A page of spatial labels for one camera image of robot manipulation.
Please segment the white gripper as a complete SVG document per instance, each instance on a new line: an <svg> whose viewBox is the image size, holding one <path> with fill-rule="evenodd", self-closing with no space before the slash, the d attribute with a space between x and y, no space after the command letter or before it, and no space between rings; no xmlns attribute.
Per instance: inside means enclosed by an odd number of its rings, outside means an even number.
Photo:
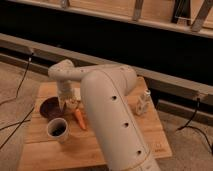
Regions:
<svg viewBox="0 0 213 171"><path fill-rule="evenodd" d="M74 88L71 86L69 81L59 81L57 83L57 93L60 99L59 107L61 110L66 108L65 100L75 100ZM69 103L69 108L72 112L74 112L79 107L78 101L71 101Z"/></svg>

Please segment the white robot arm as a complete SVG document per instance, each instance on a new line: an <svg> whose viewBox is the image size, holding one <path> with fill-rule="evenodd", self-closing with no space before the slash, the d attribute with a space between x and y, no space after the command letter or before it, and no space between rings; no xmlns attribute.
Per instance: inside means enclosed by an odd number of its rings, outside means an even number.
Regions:
<svg viewBox="0 0 213 171"><path fill-rule="evenodd" d="M128 105L137 74L129 65L76 67L63 60L48 69L58 94L67 97L69 81L80 83L80 95L110 171L161 171Z"/></svg>

